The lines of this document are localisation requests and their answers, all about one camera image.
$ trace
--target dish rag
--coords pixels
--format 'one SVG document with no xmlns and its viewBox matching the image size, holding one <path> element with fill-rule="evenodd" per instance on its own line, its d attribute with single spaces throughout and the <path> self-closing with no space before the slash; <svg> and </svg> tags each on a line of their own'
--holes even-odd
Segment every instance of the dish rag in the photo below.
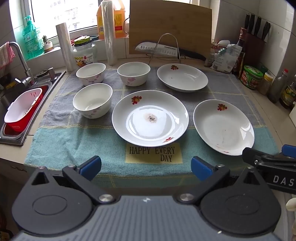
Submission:
<svg viewBox="0 0 296 241">
<path fill-rule="evenodd" d="M 6 42 L 0 47 L 0 69 L 10 64 L 15 57 L 12 48 L 9 46 L 9 42 Z"/>
</svg>

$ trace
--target green bottle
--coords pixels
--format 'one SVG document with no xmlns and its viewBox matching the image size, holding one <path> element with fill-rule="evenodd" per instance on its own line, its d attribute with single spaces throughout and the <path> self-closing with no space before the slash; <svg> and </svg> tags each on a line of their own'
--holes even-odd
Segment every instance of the green bottle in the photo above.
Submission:
<svg viewBox="0 0 296 241">
<path fill-rule="evenodd" d="M 44 53 L 44 43 L 42 41 L 40 28 L 36 28 L 32 24 L 31 16 L 25 17 L 27 20 L 27 27 L 22 31 L 22 37 L 25 42 L 25 47 L 28 59 L 34 58 Z"/>
</svg>

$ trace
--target plate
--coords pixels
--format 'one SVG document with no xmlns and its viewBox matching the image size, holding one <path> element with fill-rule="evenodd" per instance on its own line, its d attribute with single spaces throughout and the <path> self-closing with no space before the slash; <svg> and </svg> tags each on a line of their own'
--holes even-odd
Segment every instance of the plate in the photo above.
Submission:
<svg viewBox="0 0 296 241">
<path fill-rule="evenodd" d="M 180 92 L 194 92 L 207 86 L 207 76 L 186 64 L 166 64 L 157 70 L 157 76 L 169 88 Z"/>
<path fill-rule="evenodd" d="M 112 124 L 124 140 L 143 147 L 170 144 L 186 131 L 189 116 L 176 97 L 155 90 L 138 91 L 120 100 Z"/>
<path fill-rule="evenodd" d="M 254 130 L 243 112 L 222 100 L 205 100 L 193 112 L 194 126 L 200 137 L 214 150 L 240 156 L 252 147 Z"/>
</svg>

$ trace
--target plastic wrap roll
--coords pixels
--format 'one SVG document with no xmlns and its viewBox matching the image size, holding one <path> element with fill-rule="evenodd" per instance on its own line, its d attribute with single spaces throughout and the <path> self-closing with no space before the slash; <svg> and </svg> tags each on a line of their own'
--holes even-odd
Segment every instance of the plastic wrap roll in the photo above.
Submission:
<svg viewBox="0 0 296 241">
<path fill-rule="evenodd" d="M 67 24 L 61 23 L 56 25 L 57 37 L 59 39 L 59 45 L 61 46 L 61 51 L 67 72 L 72 72 L 77 68 L 75 63 L 73 49 L 71 45 L 70 35 L 68 32 Z"/>
<path fill-rule="evenodd" d="M 113 2 L 112 0 L 106 0 L 102 1 L 101 4 L 108 65 L 114 65 L 117 63 L 117 55 L 115 50 Z"/>
</svg>

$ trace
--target white bowl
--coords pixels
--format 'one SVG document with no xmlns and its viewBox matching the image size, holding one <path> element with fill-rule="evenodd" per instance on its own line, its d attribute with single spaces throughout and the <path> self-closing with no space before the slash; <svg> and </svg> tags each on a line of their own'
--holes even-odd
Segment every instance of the white bowl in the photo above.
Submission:
<svg viewBox="0 0 296 241">
<path fill-rule="evenodd" d="M 139 86 L 146 82 L 150 66 L 142 62 L 130 62 L 117 69 L 121 81 L 128 86 Z"/>
<path fill-rule="evenodd" d="M 83 66 L 76 72 L 76 76 L 85 86 L 101 83 L 105 76 L 106 65 L 102 63 L 92 63 Z"/>
<path fill-rule="evenodd" d="M 222 100 L 205 100 L 193 112 L 194 126 L 200 137 L 214 150 L 240 156 L 255 140 L 249 119 L 234 105 Z"/>
<path fill-rule="evenodd" d="M 207 76 L 186 64 L 166 64 L 157 70 L 157 76 L 169 88 L 180 92 L 194 92 L 207 86 Z"/>
<path fill-rule="evenodd" d="M 158 147 L 180 138 L 189 123 L 185 106 L 174 96 L 155 90 L 138 91 L 121 99 L 112 124 L 124 140 L 143 147 Z"/>
<path fill-rule="evenodd" d="M 111 86 L 100 83 L 84 87 L 74 96 L 73 106 L 84 117 L 96 119 L 106 114 L 111 107 Z"/>
</svg>

